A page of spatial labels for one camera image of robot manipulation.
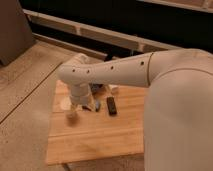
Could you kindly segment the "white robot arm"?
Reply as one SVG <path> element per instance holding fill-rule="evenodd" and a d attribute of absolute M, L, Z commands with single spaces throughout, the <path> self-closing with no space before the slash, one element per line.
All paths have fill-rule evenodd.
<path fill-rule="evenodd" d="M 213 171 L 213 53 L 175 49 L 94 63 L 79 53 L 59 68 L 72 103 L 89 102 L 89 85 L 148 90 L 145 171 Z"/>

